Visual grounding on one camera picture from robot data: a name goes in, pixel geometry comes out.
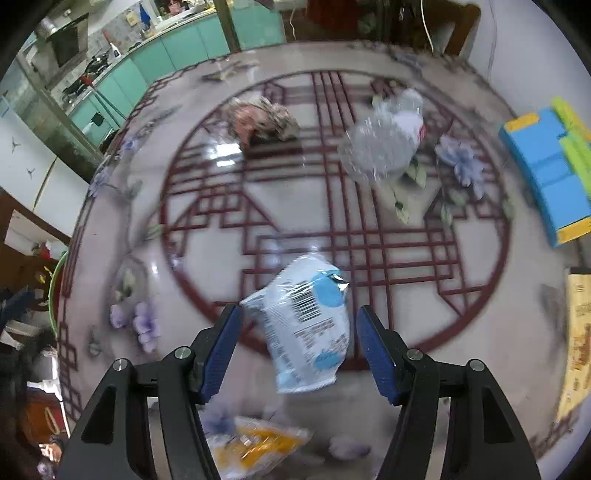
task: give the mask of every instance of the snack bag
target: snack bag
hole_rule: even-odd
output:
[[[318,390],[336,381],[349,345],[348,286],[334,265],[307,254],[241,302],[265,330],[279,393]]]
[[[222,480],[263,475],[311,438],[311,432],[270,422],[236,417],[236,435],[207,437],[207,445]]]

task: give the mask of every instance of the bottle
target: bottle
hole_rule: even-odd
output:
[[[115,47],[114,43],[111,44],[111,52],[113,52],[113,56],[116,59],[118,59],[121,56],[121,52],[117,47]]]

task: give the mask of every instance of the clear plastic bag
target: clear plastic bag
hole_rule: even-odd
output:
[[[222,480],[263,475],[305,445],[307,429],[279,427],[270,422],[236,417],[236,435],[209,435],[207,444]]]
[[[422,108],[421,95],[407,89],[349,129],[339,154],[351,178],[374,183],[401,177],[424,136]]]

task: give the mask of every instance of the plastic bag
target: plastic bag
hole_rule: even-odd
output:
[[[422,108],[423,98],[412,89],[376,105],[339,144],[347,173],[370,183],[401,177],[425,134]]]
[[[334,265],[307,254],[241,302],[265,330],[279,393],[318,390],[336,381],[349,345],[348,286]]]
[[[207,444],[222,480],[262,475],[311,438],[307,429],[236,417],[236,435],[210,435]]]

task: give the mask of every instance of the teal cabinet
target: teal cabinet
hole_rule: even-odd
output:
[[[170,60],[160,38],[156,38],[147,45],[139,47],[137,51],[131,54],[131,59],[148,85],[158,77],[175,71],[173,62]]]
[[[70,118],[75,126],[82,130],[97,112],[100,113],[105,118],[102,125],[100,127],[92,125],[90,131],[86,134],[90,142],[99,145],[111,129],[118,129],[119,127],[104,109],[98,109],[95,106],[91,100],[94,95],[94,93],[91,93],[84,99],[70,114]]]
[[[176,70],[207,60],[205,45],[199,34],[197,22],[179,27],[162,36],[164,48]]]
[[[94,93],[91,93],[85,102],[90,103],[94,109],[99,112],[102,116],[105,117],[106,121],[115,129],[118,130],[121,125],[123,125],[123,120],[121,117],[117,115],[114,117],[111,114],[111,110],[107,110],[108,103],[106,103],[103,99],[97,97]]]
[[[119,86],[119,84],[115,81],[113,75],[108,75],[105,77],[102,82],[99,83],[97,90],[113,105],[115,108],[120,111],[124,116],[121,116],[115,108],[113,108],[105,99],[103,100],[105,104],[105,108],[111,115],[111,117],[120,125],[125,122],[125,118],[127,115],[131,113],[132,105],[129,99],[123,93],[123,90]]]
[[[139,68],[130,58],[125,59],[113,71],[111,76],[117,82],[124,95],[127,97],[132,106],[144,95],[148,89],[148,82],[145,81]]]
[[[223,34],[222,26],[217,15],[195,21],[199,34],[205,45],[207,57],[214,59],[230,53],[228,42]]]
[[[247,8],[231,10],[236,35],[242,49],[257,48],[285,42],[281,15],[255,3]]]

